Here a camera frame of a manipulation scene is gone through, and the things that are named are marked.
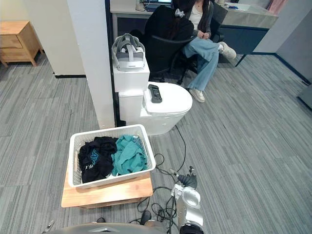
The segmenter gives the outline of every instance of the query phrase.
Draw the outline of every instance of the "drawer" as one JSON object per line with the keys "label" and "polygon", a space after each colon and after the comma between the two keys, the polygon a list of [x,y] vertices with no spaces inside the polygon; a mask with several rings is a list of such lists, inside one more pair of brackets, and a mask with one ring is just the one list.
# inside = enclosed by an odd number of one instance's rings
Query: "drawer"
{"label": "drawer", "polygon": [[0,47],[23,48],[16,35],[2,35],[0,36]]}
{"label": "drawer", "polygon": [[13,59],[27,59],[28,54],[24,49],[18,48],[6,48],[0,49],[0,57],[3,60],[13,60]]}

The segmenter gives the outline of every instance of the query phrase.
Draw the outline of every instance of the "white desk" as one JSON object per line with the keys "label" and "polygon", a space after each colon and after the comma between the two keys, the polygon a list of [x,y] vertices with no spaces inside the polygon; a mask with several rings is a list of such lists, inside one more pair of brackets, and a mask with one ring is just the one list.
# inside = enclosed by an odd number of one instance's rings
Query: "white desk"
{"label": "white desk", "polygon": [[137,11],[136,0],[110,0],[110,8],[113,18],[114,39],[118,34],[118,18],[148,19],[152,12]]}

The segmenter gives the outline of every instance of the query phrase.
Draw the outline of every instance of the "black remote control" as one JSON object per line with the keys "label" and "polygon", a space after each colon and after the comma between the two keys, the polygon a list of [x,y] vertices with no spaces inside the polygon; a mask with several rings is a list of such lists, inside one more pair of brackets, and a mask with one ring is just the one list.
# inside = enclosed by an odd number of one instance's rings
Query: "black remote control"
{"label": "black remote control", "polygon": [[148,89],[151,91],[152,103],[161,103],[162,98],[161,98],[158,86],[149,84]]}

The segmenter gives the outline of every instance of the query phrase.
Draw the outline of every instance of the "laundry basket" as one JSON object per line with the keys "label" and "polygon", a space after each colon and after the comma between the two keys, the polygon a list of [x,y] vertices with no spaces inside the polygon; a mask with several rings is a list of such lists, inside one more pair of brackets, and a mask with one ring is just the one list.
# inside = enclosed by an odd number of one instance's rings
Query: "laundry basket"
{"label": "laundry basket", "polygon": [[[81,146],[85,145],[85,142],[93,141],[95,137],[119,138],[124,134],[138,136],[141,139],[141,147],[142,149],[144,149],[147,157],[147,170],[129,173],[126,175],[118,175],[118,176],[110,175],[106,179],[96,180],[89,183],[82,183],[81,170],[79,168],[78,161],[79,160],[78,153]],[[90,188],[130,178],[135,178],[150,173],[150,171],[152,171],[155,168],[155,166],[156,162],[153,155],[152,147],[148,140],[148,136],[146,134],[144,126],[140,124],[84,133],[76,133],[72,135],[72,137],[70,138],[69,159],[68,159],[68,183],[71,187]]]}

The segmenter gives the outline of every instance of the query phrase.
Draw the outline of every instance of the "white robotic hand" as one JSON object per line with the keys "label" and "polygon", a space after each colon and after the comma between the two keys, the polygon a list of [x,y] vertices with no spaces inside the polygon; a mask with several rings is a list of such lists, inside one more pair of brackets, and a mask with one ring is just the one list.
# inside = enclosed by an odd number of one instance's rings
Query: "white robotic hand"
{"label": "white robotic hand", "polygon": [[180,234],[203,234],[203,216],[200,211],[200,195],[195,190],[197,177],[190,166],[190,174],[179,175],[171,169],[182,185],[175,184],[171,196],[175,197]]}

